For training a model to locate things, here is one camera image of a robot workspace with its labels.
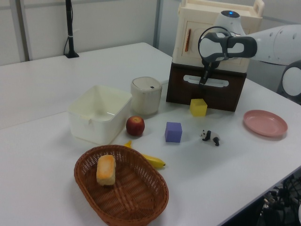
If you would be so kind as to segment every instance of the white wall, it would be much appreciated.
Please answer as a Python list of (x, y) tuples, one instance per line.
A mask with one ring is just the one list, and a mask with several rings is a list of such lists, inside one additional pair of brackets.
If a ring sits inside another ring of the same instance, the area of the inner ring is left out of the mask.
[(0, 65), (24, 61), (16, 6), (13, 1), (0, 0)]
[[(157, 0), (72, 0), (77, 53), (146, 42), (153, 45)], [(67, 38), (65, 0), (24, 0), (31, 60), (63, 54)]]
[[(215, 0), (226, 3), (249, 5), (254, 0)], [(300, 0), (263, 0), (265, 3), (260, 30), (285, 24), (301, 24)], [(178, 23), (178, 7), (181, 0), (161, 0), (157, 48), (172, 56)], [(276, 91), (284, 66), (251, 61), (247, 71), (250, 80)]]

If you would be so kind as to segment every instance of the yellow banana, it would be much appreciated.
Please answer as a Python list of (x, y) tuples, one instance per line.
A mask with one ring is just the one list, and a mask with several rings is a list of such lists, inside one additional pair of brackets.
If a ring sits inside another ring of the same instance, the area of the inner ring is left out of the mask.
[[(132, 141), (130, 140), (129, 142), (127, 142), (126, 144), (124, 144), (124, 146), (132, 148), (131, 146)], [(161, 159), (156, 158), (156, 157), (152, 157), (146, 154), (142, 154), (144, 156), (144, 158), (147, 159), (147, 161), (155, 168), (162, 168), (165, 166), (165, 162), (163, 162)]]

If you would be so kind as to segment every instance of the wicker basket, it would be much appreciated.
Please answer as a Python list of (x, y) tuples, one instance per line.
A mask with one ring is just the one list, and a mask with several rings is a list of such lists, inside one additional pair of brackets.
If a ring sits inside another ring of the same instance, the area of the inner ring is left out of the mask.
[[(96, 180), (98, 159), (106, 154), (116, 160), (112, 186), (101, 186)], [(76, 162), (74, 177), (91, 207), (110, 226), (147, 225), (168, 203), (168, 188), (162, 176), (139, 152), (125, 146), (90, 149)]]

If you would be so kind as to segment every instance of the toy panda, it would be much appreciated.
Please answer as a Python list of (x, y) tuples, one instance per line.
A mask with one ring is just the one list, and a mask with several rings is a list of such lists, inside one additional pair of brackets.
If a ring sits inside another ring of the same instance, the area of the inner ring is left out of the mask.
[(218, 134), (213, 133), (210, 130), (203, 130), (200, 137), (203, 138), (202, 140), (204, 140), (204, 141), (208, 141), (208, 140), (214, 141), (215, 146), (220, 145), (220, 143), (219, 143), (220, 137), (218, 136)]

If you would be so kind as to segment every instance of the pink plate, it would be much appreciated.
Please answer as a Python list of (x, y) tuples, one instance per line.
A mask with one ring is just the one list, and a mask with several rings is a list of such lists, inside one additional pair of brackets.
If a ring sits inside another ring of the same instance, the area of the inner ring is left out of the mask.
[(285, 134), (287, 123), (271, 112), (263, 110), (251, 110), (244, 115), (245, 125), (255, 133), (277, 137)]

